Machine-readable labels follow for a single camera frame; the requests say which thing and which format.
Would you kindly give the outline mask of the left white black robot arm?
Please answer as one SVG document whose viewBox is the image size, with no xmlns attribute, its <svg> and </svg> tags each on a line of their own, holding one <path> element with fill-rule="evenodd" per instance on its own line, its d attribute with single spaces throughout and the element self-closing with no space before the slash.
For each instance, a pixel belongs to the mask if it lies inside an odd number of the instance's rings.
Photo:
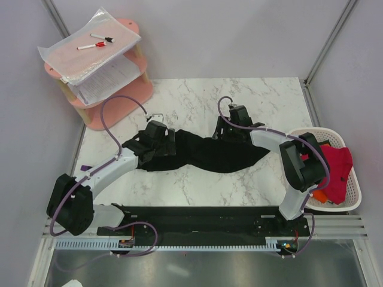
<svg viewBox="0 0 383 287">
<path fill-rule="evenodd" d="M 101 164 L 76 176 L 62 174 L 47 206 L 50 227 L 58 223 L 73 236 L 91 227 L 111 227 L 118 235 L 127 234 L 132 225 L 123 211 L 114 205 L 94 204 L 94 198 L 121 176 L 167 155 L 175 155 L 175 130 L 153 120 Z"/>
</svg>

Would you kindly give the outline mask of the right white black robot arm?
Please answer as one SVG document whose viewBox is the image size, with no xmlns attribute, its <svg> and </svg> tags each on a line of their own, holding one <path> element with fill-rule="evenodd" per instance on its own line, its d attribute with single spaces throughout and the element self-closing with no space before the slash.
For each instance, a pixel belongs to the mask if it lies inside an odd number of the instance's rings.
<svg viewBox="0 0 383 287">
<path fill-rule="evenodd" d="M 324 179 L 329 180 L 330 167 L 320 144 L 309 132 L 294 136 L 252 124 L 243 105 L 231 103 L 229 113 L 225 117 L 219 111 L 224 123 L 219 132 L 241 132 L 252 145 L 279 154 L 287 188 L 279 206 L 281 216 L 274 220 L 274 228 L 278 234 L 288 235 L 296 228 L 295 219 L 303 213 L 312 192 Z"/>
</svg>

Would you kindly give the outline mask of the black t shirt blue logo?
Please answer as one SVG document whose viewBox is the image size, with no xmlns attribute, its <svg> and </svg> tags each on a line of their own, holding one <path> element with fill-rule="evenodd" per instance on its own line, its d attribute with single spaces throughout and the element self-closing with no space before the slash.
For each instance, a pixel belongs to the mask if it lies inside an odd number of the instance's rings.
<svg viewBox="0 0 383 287">
<path fill-rule="evenodd" d="M 148 172 L 177 170 L 191 165 L 215 173 L 233 173 L 255 165 L 270 151 L 247 143 L 202 138 L 185 130 L 175 132 L 175 155 L 154 157 L 139 168 Z"/>
</svg>

